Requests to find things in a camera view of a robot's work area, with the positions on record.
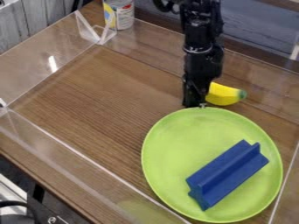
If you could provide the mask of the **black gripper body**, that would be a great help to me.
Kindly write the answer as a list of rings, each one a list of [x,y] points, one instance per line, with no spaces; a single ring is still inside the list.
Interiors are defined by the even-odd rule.
[[[224,48],[215,44],[207,52],[187,52],[184,56],[184,74],[198,89],[208,89],[211,82],[220,77],[224,60]]]

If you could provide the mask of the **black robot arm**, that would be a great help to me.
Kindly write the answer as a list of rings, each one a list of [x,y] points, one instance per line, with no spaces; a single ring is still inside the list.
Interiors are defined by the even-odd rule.
[[[224,46],[219,42],[223,33],[220,0],[152,0],[160,12],[174,12],[179,5],[184,34],[183,100],[186,108],[204,108],[212,81],[220,77]]]

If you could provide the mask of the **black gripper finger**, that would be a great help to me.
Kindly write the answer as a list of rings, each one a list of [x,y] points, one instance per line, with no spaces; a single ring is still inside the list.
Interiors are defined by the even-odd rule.
[[[207,105],[206,97],[210,93],[210,88],[211,88],[211,81],[210,80],[206,80],[206,81],[202,81],[202,82],[196,83],[196,91],[198,91],[198,94],[199,94],[199,107],[200,108],[204,108],[206,105]]]
[[[183,85],[183,100],[182,105],[186,108],[194,108],[198,106],[196,97],[194,95],[192,85],[187,80],[187,76],[182,77],[182,85]]]

